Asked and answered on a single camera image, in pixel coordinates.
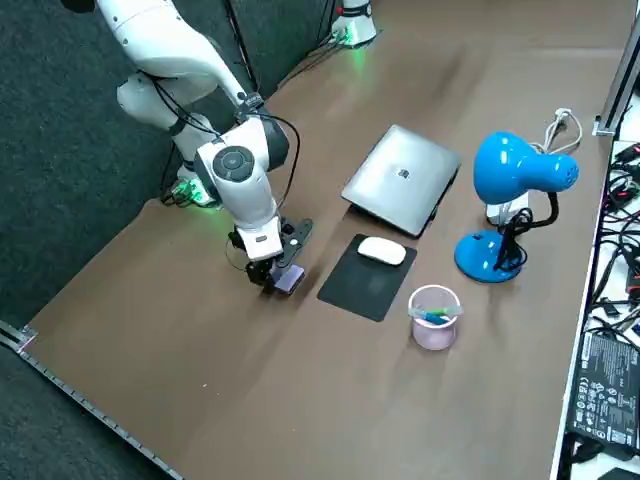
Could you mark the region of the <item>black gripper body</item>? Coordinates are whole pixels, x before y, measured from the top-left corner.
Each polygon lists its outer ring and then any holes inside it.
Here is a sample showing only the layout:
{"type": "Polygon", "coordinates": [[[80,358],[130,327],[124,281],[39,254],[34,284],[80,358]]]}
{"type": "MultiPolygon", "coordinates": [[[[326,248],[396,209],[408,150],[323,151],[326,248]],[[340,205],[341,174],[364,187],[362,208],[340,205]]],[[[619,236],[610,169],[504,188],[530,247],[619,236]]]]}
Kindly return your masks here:
{"type": "Polygon", "coordinates": [[[245,272],[250,279],[278,279],[281,276],[281,268],[276,258],[249,261],[245,266],[245,272]]]}

